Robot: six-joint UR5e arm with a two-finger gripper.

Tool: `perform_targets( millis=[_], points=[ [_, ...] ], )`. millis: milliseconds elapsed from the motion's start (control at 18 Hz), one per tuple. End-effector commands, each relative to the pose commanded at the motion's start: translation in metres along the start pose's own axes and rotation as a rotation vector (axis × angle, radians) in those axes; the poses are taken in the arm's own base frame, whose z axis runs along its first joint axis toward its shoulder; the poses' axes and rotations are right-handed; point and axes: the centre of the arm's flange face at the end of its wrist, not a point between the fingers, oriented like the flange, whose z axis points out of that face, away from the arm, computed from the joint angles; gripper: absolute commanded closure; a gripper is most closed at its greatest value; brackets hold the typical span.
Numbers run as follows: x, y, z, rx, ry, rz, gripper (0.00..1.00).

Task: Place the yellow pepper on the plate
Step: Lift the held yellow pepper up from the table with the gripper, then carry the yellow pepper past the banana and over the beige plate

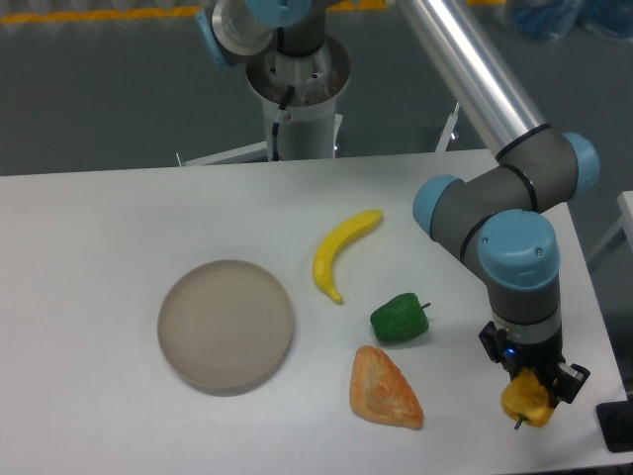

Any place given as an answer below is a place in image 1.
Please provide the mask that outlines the silver and grey robot arm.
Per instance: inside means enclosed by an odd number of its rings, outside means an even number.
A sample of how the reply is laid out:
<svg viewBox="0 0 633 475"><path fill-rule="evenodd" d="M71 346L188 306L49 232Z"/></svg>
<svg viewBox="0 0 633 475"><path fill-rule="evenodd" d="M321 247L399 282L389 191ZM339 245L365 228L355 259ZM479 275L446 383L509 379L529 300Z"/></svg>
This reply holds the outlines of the silver and grey robot arm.
<svg viewBox="0 0 633 475"><path fill-rule="evenodd" d="M350 72L325 31L324 1L212 1L196 22L214 62L244 64L264 110L272 161L331 158L334 103ZM588 371L562 353L560 252L545 212L585 192L599 161L589 141L540 115L472 15L454 1L399 9L497 166L463 181L428 180L417 224L486 285L493 318L481 331L491 361L529 369L548 403L571 403Z"/></svg>

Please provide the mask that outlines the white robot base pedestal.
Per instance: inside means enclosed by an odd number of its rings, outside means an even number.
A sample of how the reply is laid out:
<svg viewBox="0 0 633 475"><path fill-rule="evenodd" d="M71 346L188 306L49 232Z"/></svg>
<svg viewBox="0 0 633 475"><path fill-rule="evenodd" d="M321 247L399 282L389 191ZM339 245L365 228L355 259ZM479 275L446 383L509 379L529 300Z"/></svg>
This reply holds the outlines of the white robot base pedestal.
<svg viewBox="0 0 633 475"><path fill-rule="evenodd" d="M269 51L246 66L246 76L261 101L270 161L335 157L336 103L350 77L340 42L327 36L305 56Z"/></svg>

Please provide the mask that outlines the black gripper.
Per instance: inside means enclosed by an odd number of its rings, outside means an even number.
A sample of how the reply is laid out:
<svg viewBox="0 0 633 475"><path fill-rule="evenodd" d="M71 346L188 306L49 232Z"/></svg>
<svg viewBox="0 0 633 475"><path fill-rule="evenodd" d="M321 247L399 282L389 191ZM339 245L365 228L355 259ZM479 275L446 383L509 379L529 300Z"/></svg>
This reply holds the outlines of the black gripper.
<svg viewBox="0 0 633 475"><path fill-rule="evenodd" d="M506 330L488 322L479 339L489 359L501 364L511 379L527 368L542 385L547 385L552 408L560 403L572 404L590 377L585 367L565 363L561 328L542 341L522 343L511 340Z"/></svg>

